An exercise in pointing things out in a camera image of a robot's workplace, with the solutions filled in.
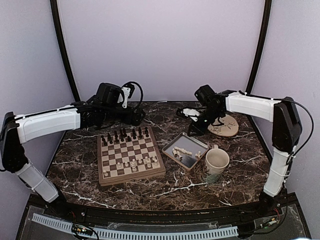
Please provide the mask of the white chess piece tall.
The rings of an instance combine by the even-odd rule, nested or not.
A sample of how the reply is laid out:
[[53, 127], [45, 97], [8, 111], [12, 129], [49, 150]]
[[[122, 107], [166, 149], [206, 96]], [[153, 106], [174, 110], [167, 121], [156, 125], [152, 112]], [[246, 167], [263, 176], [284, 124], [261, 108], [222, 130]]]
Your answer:
[[136, 172], [136, 171], [137, 171], [137, 161], [136, 161], [135, 159], [133, 159], [133, 160], [130, 162], [130, 166], [131, 166], [132, 172]]

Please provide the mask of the white chess piece corner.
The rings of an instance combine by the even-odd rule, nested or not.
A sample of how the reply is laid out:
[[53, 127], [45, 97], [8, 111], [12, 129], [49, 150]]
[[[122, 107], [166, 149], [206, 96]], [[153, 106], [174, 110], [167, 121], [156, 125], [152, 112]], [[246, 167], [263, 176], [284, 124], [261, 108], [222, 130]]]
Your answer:
[[103, 176], [104, 176], [105, 178], [107, 178], [107, 177], [109, 176], [109, 172], [106, 171], [106, 170], [103, 170]]

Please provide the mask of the white chess piece pair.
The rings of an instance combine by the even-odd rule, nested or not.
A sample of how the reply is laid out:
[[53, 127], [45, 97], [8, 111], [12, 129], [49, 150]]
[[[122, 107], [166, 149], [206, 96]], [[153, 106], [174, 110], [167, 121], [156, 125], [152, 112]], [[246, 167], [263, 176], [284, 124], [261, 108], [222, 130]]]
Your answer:
[[144, 163], [145, 163], [145, 164], [148, 164], [148, 162], [149, 162], [149, 157], [146, 156], [146, 157], [144, 158]]

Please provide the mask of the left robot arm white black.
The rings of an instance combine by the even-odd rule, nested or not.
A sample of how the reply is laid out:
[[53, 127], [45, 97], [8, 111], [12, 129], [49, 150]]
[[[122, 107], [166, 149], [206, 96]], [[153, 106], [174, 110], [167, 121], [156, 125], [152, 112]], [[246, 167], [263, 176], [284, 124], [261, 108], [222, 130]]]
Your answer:
[[141, 106], [122, 107], [115, 103], [109, 106], [95, 102], [74, 102], [63, 107], [37, 113], [5, 114], [0, 132], [1, 171], [15, 174], [28, 187], [50, 203], [51, 210], [60, 218], [71, 213], [58, 188], [32, 163], [25, 152], [25, 144], [46, 139], [50, 135], [86, 129], [102, 128], [107, 122], [120, 122], [138, 126], [145, 112]]

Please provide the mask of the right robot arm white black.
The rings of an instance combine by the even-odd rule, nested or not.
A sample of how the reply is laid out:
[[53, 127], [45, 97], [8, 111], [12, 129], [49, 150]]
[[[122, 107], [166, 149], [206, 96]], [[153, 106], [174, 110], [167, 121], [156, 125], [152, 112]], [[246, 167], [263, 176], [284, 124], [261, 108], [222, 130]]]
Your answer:
[[294, 100], [291, 97], [254, 96], [236, 90], [215, 92], [208, 85], [200, 87], [194, 95], [200, 107], [187, 106], [176, 111], [181, 117], [191, 118], [189, 136], [204, 135], [209, 125], [226, 113], [239, 113], [271, 123], [273, 154], [263, 192], [270, 197], [278, 195], [289, 176], [302, 134], [302, 124]]

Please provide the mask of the dark chess piece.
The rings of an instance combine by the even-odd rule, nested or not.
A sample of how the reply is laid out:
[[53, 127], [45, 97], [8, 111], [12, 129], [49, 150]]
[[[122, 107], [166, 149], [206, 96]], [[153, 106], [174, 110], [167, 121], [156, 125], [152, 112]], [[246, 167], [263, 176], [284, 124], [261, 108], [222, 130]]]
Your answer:
[[145, 134], [148, 135], [149, 134], [148, 127], [145, 127], [144, 129], [145, 129]]
[[113, 144], [113, 138], [109, 133], [107, 134], [107, 140], [110, 144]]
[[125, 138], [127, 137], [126, 131], [124, 128], [121, 128], [119, 130], [119, 132], [120, 132], [120, 141], [123, 142], [125, 140]]
[[103, 143], [104, 146], [107, 146], [107, 145], [108, 145], [108, 143], [107, 143], [104, 135], [101, 135], [101, 140], [102, 140], [102, 143]]
[[132, 138], [134, 140], [137, 138], [137, 133], [136, 133], [136, 130], [134, 128], [132, 129]]
[[143, 132], [142, 132], [142, 129], [140, 127], [138, 128], [138, 134], [139, 134], [138, 135], [139, 138], [143, 137]]
[[118, 141], [119, 141], [119, 136], [118, 136], [118, 133], [117, 133], [116, 130], [114, 131], [114, 141], [115, 141], [115, 142], [118, 142]]

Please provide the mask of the dark chess piece far left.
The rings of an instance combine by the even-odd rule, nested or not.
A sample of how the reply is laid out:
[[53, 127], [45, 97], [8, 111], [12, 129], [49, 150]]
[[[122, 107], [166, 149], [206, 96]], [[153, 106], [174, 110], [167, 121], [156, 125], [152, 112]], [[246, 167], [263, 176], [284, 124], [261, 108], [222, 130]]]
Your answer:
[[102, 143], [103, 143], [104, 146], [107, 146], [107, 145], [108, 145], [108, 143], [107, 143], [104, 135], [101, 135], [101, 140], [102, 140]]

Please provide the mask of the wooden chess board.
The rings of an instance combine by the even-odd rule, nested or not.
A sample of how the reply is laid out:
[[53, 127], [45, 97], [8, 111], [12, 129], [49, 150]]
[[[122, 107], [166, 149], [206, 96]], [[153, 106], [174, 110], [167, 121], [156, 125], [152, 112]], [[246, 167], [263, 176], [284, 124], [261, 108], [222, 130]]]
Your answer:
[[[98, 159], [98, 181], [102, 187], [117, 185], [132, 180], [141, 180], [155, 176], [161, 176], [166, 173], [165, 164], [163, 162], [160, 150], [157, 145], [153, 130], [148, 127], [148, 135], [145, 134], [145, 128], [142, 129], [142, 138], [139, 138], [138, 128], [135, 128], [136, 139], [132, 138], [132, 129], [125, 131], [126, 138], [120, 140], [120, 130], [117, 131], [118, 142], [115, 142], [114, 132], [110, 133], [113, 144], [110, 144], [107, 138], [108, 134], [104, 134], [107, 146], [104, 146], [101, 135], [97, 137], [97, 159]], [[158, 166], [153, 165], [153, 156], [158, 160]], [[145, 164], [145, 157], [151, 160], [151, 168]], [[132, 172], [131, 161], [135, 159], [137, 162], [137, 171]], [[122, 163], [122, 167], [118, 168], [117, 163]], [[103, 170], [109, 172], [108, 177], [104, 177]]]

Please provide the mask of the metal tray wood rim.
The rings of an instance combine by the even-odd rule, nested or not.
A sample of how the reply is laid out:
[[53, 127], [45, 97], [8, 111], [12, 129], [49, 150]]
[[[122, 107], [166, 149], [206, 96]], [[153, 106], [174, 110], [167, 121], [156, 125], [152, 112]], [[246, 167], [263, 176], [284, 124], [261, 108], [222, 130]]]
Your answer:
[[185, 169], [191, 170], [209, 149], [207, 144], [181, 132], [162, 148], [162, 152]]

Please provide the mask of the beige decorated ceramic plate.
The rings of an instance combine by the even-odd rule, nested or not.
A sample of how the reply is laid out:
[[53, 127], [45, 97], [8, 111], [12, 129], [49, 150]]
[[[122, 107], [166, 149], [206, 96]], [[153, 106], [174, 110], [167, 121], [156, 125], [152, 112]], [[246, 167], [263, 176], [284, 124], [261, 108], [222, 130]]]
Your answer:
[[217, 118], [207, 129], [220, 137], [233, 137], [239, 132], [239, 124], [234, 117], [226, 114], [225, 117]]

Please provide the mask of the ceramic mug shell print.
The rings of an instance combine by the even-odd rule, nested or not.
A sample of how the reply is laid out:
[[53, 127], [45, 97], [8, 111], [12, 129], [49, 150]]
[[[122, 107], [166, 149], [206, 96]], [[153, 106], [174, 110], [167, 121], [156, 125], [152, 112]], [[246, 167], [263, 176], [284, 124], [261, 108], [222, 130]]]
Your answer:
[[230, 157], [226, 151], [214, 145], [205, 155], [202, 179], [209, 184], [216, 183], [230, 163]]

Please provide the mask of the left black frame post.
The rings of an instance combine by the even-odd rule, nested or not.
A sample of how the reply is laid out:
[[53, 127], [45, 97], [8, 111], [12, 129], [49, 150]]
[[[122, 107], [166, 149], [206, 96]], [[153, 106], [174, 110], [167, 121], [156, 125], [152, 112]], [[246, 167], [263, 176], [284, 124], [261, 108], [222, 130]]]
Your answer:
[[53, 19], [56, 39], [60, 51], [60, 56], [62, 59], [62, 63], [64, 66], [64, 70], [66, 73], [67, 81], [73, 96], [73, 99], [75, 102], [78, 102], [81, 100], [78, 88], [76, 86], [76, 81], [72, 72], [69, 56], [67, 53], [66, 43], [64, 39], [62, 24], [61, 24], [61, 18], [58, 8], [58, 1], [57, 0], [50, 0], [50, 8], [51, 8], [51, 15]]

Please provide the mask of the black frame post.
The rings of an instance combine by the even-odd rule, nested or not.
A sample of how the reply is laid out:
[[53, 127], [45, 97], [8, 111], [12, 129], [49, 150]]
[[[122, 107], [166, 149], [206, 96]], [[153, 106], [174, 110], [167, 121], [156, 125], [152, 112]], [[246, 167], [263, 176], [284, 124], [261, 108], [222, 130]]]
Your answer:
[[61, 24], [61, 18], [58, 8], [58, 1], [57, 0], [50, 0], [50, 8], [51, 8], [51, 15], [53, 19], [56, 39], [60, 51], [60, 56], [62, 59], [62, 63], [64, 66], [64, 70], [66, 73], [67, 81], [73, 96], [73, 99], [75, 102], [78, 102], [81, 100], [78, 88], [76, 86], [76, 81], [72, 72], [69, 56], [67, 53], [66, 43], [64, 39], [62, 24]]
[[260, 62], [261, 62], [261, 58], [262, 58], [262, 54], [265, 46], [265, 41], [267, 37], [267, 32], [268, 32], [271, 8], [272, 8], [272, 0], [265, 0], [256, 51], [255, 51], [250, 75], [248, 78], [248, 82], [244, 91], [247, 94], [252, 93], [254, 84], [256, 81], [256, 77], [258, 74], [258, 70], [259, 70], [259, 66], [260, 66]]

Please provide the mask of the black front rail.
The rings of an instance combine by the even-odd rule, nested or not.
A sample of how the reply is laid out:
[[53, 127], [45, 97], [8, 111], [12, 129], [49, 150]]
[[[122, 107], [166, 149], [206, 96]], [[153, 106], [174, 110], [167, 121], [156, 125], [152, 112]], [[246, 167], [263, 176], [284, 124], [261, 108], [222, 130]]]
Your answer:
[[214, 196], [215, 204], [198, 201], [190, 195], [146, 195], [124, 191], [114, 192], [110, 197], [86, 197], [76, 192], [64, 192], [67, 198], [63, 204], [68, 212], [64, 220], [78, 223], [104, 224], [120, 222], [129, 224], [195, 224], [218, 222], [222, 224], [244, 225], [253, 223], [261, 216], [257, 214], [259, 203], [247, 202], [229, 205]]

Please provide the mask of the right black frame post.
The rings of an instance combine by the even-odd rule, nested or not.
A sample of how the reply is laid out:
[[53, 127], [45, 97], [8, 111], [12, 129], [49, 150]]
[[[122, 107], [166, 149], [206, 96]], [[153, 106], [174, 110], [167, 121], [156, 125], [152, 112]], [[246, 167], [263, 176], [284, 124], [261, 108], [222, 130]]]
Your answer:
[[260, 62], [261, 62], [261, 58], [262, 58], [262, 54], [265, 46], [265, 41], [267, 37], [267, 32], [268, 32], [271, 8], [272, 8], [272, 0], [265, 0], [256, 51], [255, 51], [250, 75], [248, 78], [248, 82], [244, 91], [247, 94], [252, 93], [254, 84], [256, 81], [256, 77], [258, 74], [258, 70], [259, 70], [259, 66], [260, 66]]

